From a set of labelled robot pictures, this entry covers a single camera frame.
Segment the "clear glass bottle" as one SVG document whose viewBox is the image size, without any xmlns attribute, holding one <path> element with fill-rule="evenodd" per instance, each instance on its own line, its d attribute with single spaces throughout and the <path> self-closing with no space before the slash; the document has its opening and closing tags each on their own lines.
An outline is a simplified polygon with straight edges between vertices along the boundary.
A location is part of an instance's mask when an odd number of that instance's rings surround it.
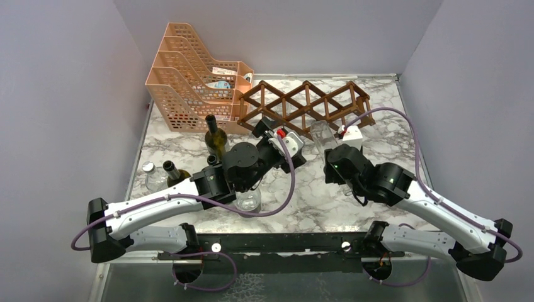
<svg viewBox="0 0 534 302">
<path fill-rule="evenodd" d="M 324 120 L 313 122 L 310 126 L 309 133 L 323 161 L 322 167 L 325 168 L 327 163 L 325 151 L 336 148 L 339 145 L 339 141 L 334 136 L 329 124 Z"/>
<path fill-rule="evenodd" d="M 247 142 L 253 144 L 253 145 L 256 145 L 257 143 L 259 143 L 261 141 L 261 139 L 263 138 L 262 134 L 259 132 L 259 130 L 257 128 L 254 128 L 250 135 L 248 136 L 247 138 Z"/>
</svg>

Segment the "dark green wine bottle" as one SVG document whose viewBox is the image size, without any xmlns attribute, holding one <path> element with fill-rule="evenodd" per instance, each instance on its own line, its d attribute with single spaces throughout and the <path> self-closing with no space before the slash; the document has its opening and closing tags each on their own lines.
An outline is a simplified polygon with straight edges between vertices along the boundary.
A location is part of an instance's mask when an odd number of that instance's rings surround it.
<svg viewBox="0 0 534 302">
<path fill-rule="evenodd" d="M 207 164 L 210 165 L 210 166 L 215 166 L 217 164 L 220 163 L 220 160 L 219 158 L 214 155 L 214 154 L 210 154 L 208 157 L 207 157 Z"/>
</svg>

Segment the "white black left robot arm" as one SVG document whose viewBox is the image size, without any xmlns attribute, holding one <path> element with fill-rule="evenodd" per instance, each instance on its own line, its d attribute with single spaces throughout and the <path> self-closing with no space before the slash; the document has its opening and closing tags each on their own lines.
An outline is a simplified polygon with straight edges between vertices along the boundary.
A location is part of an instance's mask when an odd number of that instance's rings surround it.
<svg viewBox="0 0 534 302">
<path fill-rule="evenodd" d="M 91 262 L 115 260 L 127 252 L 158 250 L 193 257 L 200 244 L 193 225 L 159 227 L 159 221 L 199 212 L 213 207 L 232 211 L 230 204 L 237 193 L 252 191 L 272 169 L 290 174 L 290 192 L 296 185 L 295 169 L 306 160 L 302 156 L 304 141 L 284 126 L 275 128 L 273 121 L 262 118 L 253 135 L 260 141 L 235 144 L 217 164 L 210 164 L 190 178 L 162 191 L 138 199 L 108 203 L 95 198 L 88 203 L 87 226 L 80 234 L 88 235 Z"/>
</svg>

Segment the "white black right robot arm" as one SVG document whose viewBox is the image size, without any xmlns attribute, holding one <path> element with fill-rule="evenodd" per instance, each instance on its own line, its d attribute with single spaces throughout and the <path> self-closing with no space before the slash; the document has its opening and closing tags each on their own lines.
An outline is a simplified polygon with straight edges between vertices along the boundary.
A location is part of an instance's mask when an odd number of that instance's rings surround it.
<svg viewBox="0 0 534 302">
<path fill-rule="evenodd" d="M 327 149 L 325 182 L 346 184 L 362 206 L 385 204 L 410 212 L 437 231 L 412 230 L 374 221 L 363 239 L 372 256 L 411 252 L 455 263 L 462 273 L 491 281 L 503 269 L 512 223 L 489 220 L 435 194 L 405 168 L 391 162 L 374 165 L 360 150 L 347 144 Z"/>
</svg>

